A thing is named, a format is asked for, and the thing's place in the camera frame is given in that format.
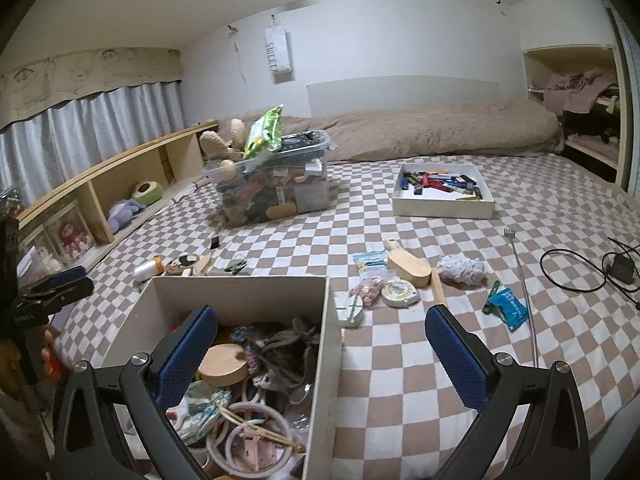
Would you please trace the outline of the plastic film roll orange end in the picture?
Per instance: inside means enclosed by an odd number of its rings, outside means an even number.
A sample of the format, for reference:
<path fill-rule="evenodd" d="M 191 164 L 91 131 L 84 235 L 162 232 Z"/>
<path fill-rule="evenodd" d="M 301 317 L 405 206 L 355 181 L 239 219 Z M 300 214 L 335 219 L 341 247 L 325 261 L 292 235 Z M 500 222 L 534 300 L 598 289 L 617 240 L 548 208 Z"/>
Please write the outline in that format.
<path fill-rule="evenodd" d="M 136 284 L 140 284 L 150 280 L 151 278 L 155 278 L 157 275 L 163 274 L 164 272 L 165 266 L 163 264 L 162 257 L 160 255 L 155 255 L 149 261 L 145 261 L 145 263 L 134 268 L 132 279 Z"/>

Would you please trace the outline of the round wooden box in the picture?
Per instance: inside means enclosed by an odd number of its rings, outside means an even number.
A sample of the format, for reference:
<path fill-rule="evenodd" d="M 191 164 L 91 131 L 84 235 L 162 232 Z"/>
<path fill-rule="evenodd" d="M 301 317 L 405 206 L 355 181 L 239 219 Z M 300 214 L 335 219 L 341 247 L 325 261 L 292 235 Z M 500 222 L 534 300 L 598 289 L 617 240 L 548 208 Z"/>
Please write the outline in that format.
<path fill-rule="evenodd" d="M 214 387 L 228 387 L 248 376 L 244 351 L 238 344 L 215 344 L 210 347 L 200 366 L 201 380 Z"/>

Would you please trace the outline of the metal telescopic back scratcher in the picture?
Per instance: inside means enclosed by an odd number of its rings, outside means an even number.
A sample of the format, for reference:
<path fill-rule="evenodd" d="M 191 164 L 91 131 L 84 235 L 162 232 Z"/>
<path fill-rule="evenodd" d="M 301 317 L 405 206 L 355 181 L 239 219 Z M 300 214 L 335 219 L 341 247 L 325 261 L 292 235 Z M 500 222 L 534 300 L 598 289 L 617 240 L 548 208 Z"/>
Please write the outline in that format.
<path fill-rule="evenodd" d="M 532 362 L 534 367 L 539 366 L 539 354 L 538 354 L 538 344 L 537 344 L 537 335 L 535 330 L 534 323 L 534 314 L 532 303 L 530 302 L 530 296 L 527 289 L 526 278 L 524 275 L 524 269 L 521 264 L 520 255 L 518 254 L 518 248 L 516 248 L 516 236 L 515 231 L 512 229 L 505 228 L 503 230 L 504 237 L 508 240 L 516 263 L 516 268 L 518 269 L 518 278 L 520 279 L 521 289 L 523 292 L 524 304 L 527 310 L 528 315 L 528 327 L 530 333 L 530 345 L 532 346 Z"/>

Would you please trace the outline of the white tape measure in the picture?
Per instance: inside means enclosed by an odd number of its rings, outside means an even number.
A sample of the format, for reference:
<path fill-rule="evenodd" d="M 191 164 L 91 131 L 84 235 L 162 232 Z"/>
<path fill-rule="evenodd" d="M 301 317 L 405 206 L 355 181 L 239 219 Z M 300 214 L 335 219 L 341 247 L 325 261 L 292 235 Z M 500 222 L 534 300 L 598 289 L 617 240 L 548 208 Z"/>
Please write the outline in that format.
<path fill-rule="evenodd" d="M 406 280 L 391 280 L 381 289 L 381 297 L 387 307 L 403 309 L 416 304 L 420 295 L 416 288 Z"/>

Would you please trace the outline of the white embroidery hoop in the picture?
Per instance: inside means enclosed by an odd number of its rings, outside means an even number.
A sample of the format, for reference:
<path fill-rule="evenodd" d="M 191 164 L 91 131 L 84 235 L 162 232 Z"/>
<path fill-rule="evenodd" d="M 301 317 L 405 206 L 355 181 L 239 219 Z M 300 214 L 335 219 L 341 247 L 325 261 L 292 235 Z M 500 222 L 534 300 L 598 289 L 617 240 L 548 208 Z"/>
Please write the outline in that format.
<path fill-rule="evenodd" d="M 305 447 L 292 436 L 284 417 L 265 404 L 216 404 L 216 417 L 206 437 L 210 458 L 232 476 L 267 478 L 284 468 Z"/>

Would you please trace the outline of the wooden headboard shelf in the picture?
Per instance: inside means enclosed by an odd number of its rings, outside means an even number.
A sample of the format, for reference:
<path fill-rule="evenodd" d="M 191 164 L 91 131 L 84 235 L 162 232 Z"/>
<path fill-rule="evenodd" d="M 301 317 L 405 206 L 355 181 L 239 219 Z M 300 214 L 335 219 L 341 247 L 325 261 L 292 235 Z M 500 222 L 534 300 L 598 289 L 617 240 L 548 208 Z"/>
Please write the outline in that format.
<path fill-rule="evenodd" d="M 38 226 L 44 226 L 67 205 L 75 204 L 96 241 L 96 247 L 82 258 L 81 264 L 88 270 L 94 268 L 154 214 L 173 203 L 177 197 L 196 189 L 198 182 L 204 178 L 198 136 L 206 130 L 217 128 L 216 120 L 201 122 L 143 143 L 78 174 L 17 216 L 20 237 L 30 234 Z M 107 225 L 108 210 L 116 200 L 130 197 L 134 187 L 146 180 L 159 183 L 164 188 L 163 197 L 138 214 L 125 229 L 113 233 Z"/>

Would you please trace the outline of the large white cardboard box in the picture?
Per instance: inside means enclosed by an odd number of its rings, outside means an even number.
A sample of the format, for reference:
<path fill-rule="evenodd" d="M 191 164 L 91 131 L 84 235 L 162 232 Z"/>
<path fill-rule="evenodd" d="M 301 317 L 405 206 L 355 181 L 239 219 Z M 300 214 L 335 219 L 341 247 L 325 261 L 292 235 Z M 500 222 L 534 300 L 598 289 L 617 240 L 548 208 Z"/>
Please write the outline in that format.
<path fill-rule="evenodd" d="M 236 276 L 235 278 L 153 278 L 120 326 L 103 360 L 122 365 L 130 356 L 151 352 L 163 336 L 194 309 L 209 306 L 218 318 L 218 335 L 209 358 L 199 358 L 205 377 L 231 386 L 248 376 L 248 359 L 230 341 L 229 330 L 256 322 L 290 326 L 304 316 L 320 328 L 307 453 L 303 477 L 332 477 L 337 390 L 342 362 L 342 333 L 330 280 L 321 276 Z"/>

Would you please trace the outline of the wooden brush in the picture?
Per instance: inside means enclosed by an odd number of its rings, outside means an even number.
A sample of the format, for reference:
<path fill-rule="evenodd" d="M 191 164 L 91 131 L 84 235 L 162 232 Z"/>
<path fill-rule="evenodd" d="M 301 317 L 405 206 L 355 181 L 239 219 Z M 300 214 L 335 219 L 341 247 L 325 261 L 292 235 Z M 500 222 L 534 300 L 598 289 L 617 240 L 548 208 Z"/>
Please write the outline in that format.
<path fill-rule="evenodd" d="M 384 245 L 388 265 L 396 271 L 402 280 L 408 281 L 416 288 L 426 287 L 431 283 L 432 267 L 426 260 L 405 250 L 398 240 L 386 240 Z"/>

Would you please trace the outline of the green round plush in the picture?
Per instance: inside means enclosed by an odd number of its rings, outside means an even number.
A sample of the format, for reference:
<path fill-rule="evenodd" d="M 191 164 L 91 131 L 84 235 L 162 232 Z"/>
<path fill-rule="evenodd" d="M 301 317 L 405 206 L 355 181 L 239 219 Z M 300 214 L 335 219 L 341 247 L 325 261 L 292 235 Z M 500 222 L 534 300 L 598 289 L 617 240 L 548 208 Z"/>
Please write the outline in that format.
<path fill-rule="evenodd" d="M 164 188 L 160 182 L 146 180 L 136 184 L 131 198 L 138 204 L 149 207 L 161 200 L 163 195 Z"/>

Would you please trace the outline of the flat white tray box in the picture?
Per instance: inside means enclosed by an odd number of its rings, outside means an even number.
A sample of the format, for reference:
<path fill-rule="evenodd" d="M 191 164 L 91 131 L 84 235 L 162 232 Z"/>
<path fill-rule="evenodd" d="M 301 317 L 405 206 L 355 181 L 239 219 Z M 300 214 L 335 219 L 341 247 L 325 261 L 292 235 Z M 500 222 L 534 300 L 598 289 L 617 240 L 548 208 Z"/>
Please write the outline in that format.
<path fill-rule="evenodd" d="M 489 220 L 496 201 L 472 164 L 403 162 L 392 193 L 397 217 Z"/>

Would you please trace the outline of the white mesh bath puff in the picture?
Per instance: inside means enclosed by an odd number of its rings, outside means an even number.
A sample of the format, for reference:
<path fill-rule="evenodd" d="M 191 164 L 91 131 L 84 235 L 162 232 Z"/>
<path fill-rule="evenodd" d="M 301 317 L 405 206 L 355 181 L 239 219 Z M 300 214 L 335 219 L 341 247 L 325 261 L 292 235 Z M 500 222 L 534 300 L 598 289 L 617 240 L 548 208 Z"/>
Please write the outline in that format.
<path fill-rule="evenodd" d="M 443 256 L 436 269 L 442 280 L 468 287 L 478 286 L 486 278 L 484 261 L 462 254 Z"/>

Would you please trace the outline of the clear plastic storage bin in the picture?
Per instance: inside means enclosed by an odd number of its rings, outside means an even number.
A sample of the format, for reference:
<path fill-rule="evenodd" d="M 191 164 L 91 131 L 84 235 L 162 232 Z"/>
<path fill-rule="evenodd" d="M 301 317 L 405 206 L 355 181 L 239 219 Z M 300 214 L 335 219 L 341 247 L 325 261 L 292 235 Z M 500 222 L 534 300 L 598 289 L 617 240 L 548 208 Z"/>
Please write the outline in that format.
<path fill-rule="evenodd" d="M 293 133 L 282 138 L 278 152 L 239 162 L 212 160 L 204 172 L 230 226 L 283 219 L 330 206 L 331 148 L 323 130 Z"/>

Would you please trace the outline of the white hanging wall pouch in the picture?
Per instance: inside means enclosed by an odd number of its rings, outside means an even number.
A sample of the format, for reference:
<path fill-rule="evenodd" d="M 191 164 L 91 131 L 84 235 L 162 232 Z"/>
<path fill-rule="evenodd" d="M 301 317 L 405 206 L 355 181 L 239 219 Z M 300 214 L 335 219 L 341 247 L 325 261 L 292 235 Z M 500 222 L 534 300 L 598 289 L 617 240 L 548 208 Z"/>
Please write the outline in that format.
<path fill-rule="evenodd" d="M 270 72 L 275 75 L 292 73 L 290 50 L 288 50 L 288 36 L 284 26 L 274 14 L 271 15 L 271 25 L 264 30 L 266 51 Z"/>

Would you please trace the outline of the green wet wipes pack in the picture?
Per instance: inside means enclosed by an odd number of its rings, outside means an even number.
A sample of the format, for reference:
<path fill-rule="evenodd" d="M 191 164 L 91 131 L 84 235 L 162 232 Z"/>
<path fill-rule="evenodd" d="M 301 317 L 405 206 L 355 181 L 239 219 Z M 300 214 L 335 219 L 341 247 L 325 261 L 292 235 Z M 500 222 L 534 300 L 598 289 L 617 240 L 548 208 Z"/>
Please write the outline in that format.
<path fill-rule="evenodd" d="M 280 151 L 282 146 L 282 110 L 282 105 L 270 108 L 250 126 L 250 132 L 244 145 L 245 158 L 252 158 L 265 152 Z"/>

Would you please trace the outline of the wooden closet shelf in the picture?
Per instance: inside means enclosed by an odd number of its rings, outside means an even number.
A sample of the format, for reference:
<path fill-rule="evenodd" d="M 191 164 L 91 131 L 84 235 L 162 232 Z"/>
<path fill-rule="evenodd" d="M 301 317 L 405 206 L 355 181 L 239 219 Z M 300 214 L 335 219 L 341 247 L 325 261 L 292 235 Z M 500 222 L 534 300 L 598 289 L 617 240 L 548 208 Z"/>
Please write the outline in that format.
<path fill-rule="evenodd" d="M 620 49 L 561 44 L 526 49 L 523 58 L 529 97 L 559 119 L 563 155 L 626 188 L 634 121 Z"/>

